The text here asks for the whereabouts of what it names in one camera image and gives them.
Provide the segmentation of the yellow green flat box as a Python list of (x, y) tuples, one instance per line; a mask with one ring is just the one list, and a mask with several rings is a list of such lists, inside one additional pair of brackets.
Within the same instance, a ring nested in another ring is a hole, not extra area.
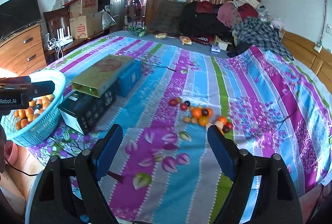
[(100, 98), (133, 61), (129, 56), (108, 55), (72, 79), (72, 89)]

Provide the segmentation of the dark wooden side table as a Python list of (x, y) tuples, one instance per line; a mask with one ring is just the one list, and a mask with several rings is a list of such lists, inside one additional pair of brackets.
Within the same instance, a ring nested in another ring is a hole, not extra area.
[(94, 41), (100, 37), (108, 35), (112, 29), (114, 29), (116, 26), (116, 22), (112, 21), (105, 30), (102, 32), (99, 32), (97, 34), (94, 34), (88, 38), (85, 39), (75, 39), (71, 43), (68, 43), (64, 46), (62, 46), (61, 50), (59, 52), (55, 51), (54, 49), (50, 51), (45, 51), (44, 55), (46, 58), (46, 63), (49, 65), (50, 63), (58, 60), (59, 58), (63, 57), (64, 55), (67, 55), (68, 53), (72, 52), (73, 50), (79, 48), (80, 46), (89, 43), (91, 41)]

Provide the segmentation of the black patterned box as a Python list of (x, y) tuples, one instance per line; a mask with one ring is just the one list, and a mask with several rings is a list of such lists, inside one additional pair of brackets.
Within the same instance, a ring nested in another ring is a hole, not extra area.
[(73, 91), (58, 109), (66, 125), (81, 134), (88, 134), (115, 100), (116, 86), (113, 84), (101, 97)]

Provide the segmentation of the red tomato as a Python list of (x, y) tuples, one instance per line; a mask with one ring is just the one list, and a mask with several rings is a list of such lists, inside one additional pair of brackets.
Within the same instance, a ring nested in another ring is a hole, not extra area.
[(168, 103), (170, 106), (177, 106), (179, 104), (178, 100), (175, 98), (170, 99)]

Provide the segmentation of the upper cardboard box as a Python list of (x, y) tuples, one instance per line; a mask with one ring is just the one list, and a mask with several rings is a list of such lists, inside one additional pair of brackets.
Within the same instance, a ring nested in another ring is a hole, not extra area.
[(76, 0), (69, 4), (69, 17), (87, 16), (98, 12), (98, 0)]

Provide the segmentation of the light blue plastic basket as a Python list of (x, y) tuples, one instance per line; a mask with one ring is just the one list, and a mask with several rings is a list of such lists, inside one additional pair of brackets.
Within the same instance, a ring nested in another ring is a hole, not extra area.
[(65, 89), (65, 76), (55, 70), (42, 70), (29, 75), (31, 81), (52, 81), (55, 89), (52, 93), (44, 93), (35, 97), (28, 105), (29, 111), (22, 113), (14, 109), (1, 119), (8, 140), (23, 147), (42, 143), (55, 130), (60, 120), (58, 106), (62, 103)]

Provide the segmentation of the beige cube fruit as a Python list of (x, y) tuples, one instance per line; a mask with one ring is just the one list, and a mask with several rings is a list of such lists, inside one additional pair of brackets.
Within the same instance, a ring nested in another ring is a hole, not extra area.
[(219, 130), (223, 130), (224, 124), (221, 121), (215, 121), (213, 123)]

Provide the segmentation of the wooden drawer chest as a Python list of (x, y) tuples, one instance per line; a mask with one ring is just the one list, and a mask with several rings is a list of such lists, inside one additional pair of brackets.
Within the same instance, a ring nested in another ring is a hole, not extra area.
[(1, 77), (29, 75), (46, 66), (39, 24), (30, 26), (1, 43)]

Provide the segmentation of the pile of clothes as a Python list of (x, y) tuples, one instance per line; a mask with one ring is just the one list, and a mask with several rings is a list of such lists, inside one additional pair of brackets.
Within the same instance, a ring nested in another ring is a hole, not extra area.
[(163, 34), (188, 37), (210, 44), (219, 39), (233, 44), (229, 57), (235, 57), (251, 46), (293, 60), (282, 44), (283, 23), (258, 9), (257, 0), (231, 0), (221, 4), (208, 1), (191, 3), (161, 1), (149, 29)]

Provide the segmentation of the black flat television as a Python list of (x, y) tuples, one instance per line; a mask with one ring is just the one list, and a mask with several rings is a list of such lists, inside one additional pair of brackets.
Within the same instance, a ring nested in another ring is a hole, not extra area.
[(41, 20), (38, 0), (9, 0), (1, 4), (1, 41)]

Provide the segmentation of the white wifi router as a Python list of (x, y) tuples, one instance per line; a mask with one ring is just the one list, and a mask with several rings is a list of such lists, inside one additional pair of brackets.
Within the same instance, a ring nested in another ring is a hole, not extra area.
[(57, 37), (50, 38), (48, 33), (47, 49), (50, 51), (52, 49), (60, 49), (63, 46), (70, 44), (73, 41), (73, 38), (69, 32), (69, 27), (67, 27), (67, 36), (65, 35), (65, 29), (59, 28), (56, 30)]

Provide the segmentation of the dark purple plum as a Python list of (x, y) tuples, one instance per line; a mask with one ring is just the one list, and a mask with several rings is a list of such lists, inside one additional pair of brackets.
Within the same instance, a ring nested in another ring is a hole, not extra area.
[(202, 109), (202, 115), (203, 116), (208, 116), (209, 115), (209, 110), (208, 109)]

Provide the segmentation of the lower cardboard box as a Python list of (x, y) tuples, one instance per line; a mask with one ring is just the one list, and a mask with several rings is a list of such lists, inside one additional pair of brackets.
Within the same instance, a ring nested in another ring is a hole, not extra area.
[(85, 39), (103, 31), (102, 13), (96, 12), (69, 20), (73, 39)]

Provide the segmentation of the blue rectangular box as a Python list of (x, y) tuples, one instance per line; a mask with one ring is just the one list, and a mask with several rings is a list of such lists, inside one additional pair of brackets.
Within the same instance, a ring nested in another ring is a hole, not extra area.
[(141, 61), (134, 60), (116, 80), (116, 94), (126, 97), (142, 75)]

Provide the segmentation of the cardboard box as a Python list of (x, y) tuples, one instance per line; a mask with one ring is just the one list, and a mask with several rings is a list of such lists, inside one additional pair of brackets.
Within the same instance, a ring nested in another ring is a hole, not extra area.
[(73, 39), (85, 39), (103, 31), (102, 13), (96, 12), (69, 20)]
[(69, 17), (87, 16), (98, 12), (98, 0), (76, 0), (69, 4)]

